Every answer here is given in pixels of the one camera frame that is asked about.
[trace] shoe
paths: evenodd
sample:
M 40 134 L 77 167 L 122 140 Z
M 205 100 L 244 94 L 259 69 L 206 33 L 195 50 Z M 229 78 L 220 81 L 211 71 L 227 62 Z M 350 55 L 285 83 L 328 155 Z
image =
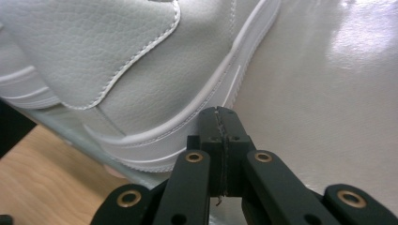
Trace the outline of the shoe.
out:
M 0 0 L 0 21 L 114 159 L 166 172 L 207 107 L 231 107 L 279 0 Z
M 0 98 L 24 109 L 44 109 L 60 103 L 1 23 Z

